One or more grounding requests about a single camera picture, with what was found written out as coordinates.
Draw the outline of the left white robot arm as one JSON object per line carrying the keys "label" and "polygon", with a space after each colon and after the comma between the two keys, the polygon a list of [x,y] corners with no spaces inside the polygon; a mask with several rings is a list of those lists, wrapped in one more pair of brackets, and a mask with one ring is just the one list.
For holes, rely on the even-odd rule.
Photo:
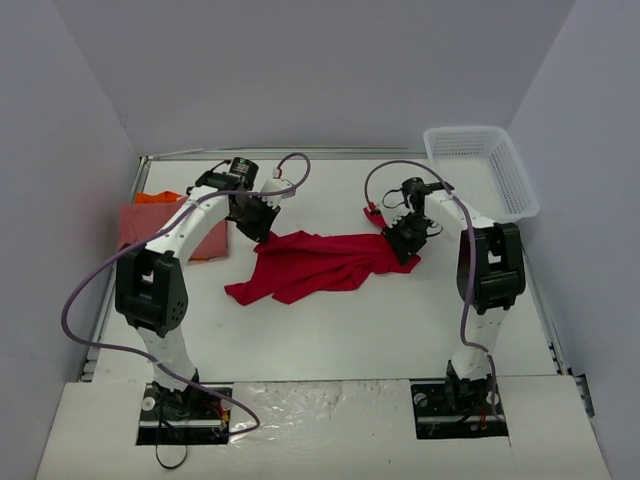
{"label": "left white robot arm", "polygon": [[193,387],[198,370],[189,357],[181,323],[188,309],[183,267],[219,223],[231,221],[256,243],[268,240],[291,183],[276,168],[253,194],[258,165],[236,157],[228,170],[198,178],[163,234],[123,255],[116,266],[115,308],[153,357],[158,409],[179,418],[195,415],[204,393]]}

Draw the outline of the red t-shirt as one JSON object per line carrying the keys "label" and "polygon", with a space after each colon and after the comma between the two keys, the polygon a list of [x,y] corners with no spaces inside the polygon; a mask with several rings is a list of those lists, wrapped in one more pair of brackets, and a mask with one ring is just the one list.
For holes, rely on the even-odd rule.
{"label": "red t-shirt", "polygon": [[383,236],[373,233],[321,236],[298,231],[282,237],[272,233],[254,252],[251,278],[224,287],[243,306],[265,297],[290,305],[318,291],[354,291],[372,274],[409,274],[421,261],[414,255],[400,262]]}

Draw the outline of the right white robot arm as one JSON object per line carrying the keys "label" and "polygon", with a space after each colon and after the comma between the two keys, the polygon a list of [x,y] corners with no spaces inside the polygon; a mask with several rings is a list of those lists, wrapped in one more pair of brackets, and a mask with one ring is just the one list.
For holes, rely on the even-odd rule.
{"label": "right white robot arm", "polygon": [[463,301],[459,343],[448,361],[443,398],[457,413],[487,400],[497,408],[492,352],[502,322],[526,286],[520,230],[467,205],[448,185],[405,180],[396,190],[402,202],[379,210],[383,237],[402,264],[413,259],[436,225],[459,241],[456,286]]}

